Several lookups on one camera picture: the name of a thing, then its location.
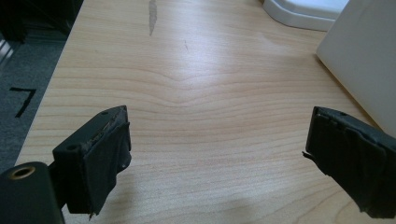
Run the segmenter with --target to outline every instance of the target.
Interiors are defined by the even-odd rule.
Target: white plastic container
[[[285,25],[328,31],[348,0],[265,0],[264,9]]]
[[[317,55],[389,135],[396,137],[396,1],[350,0]]]

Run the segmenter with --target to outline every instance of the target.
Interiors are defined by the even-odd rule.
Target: wooden table
[[[370,122],[318,60],[323,36],[258,0],[86,0],[18,163],[127,105],[133,161],[91,223],[394,223],[302,156],[314,105]]]

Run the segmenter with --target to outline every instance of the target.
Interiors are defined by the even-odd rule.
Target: scratch on table
[[[151,36],[152,32],[154,31],[155,22],[157,21],[156,0],[149,0],[148,13],[149,13],[149,35]]]
[[[184,47],[186,47],[186,50],[189,51],[189,47],[187,47],[187,42],[184,40]]]

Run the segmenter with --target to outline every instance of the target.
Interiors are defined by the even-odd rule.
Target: gray carpet
[[[14,52],[0,66],[0,173],[18,158],[65,40],[41,27],[30,30],[24,44],[11,43]]]

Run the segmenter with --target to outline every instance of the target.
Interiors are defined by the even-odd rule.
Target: table surface
[[[127,105],[133,160],[91,223],[394,223],[302,156],[314,105],[371,122],[317,58],[324,36],[258,0],[86,0],[17,163]]]

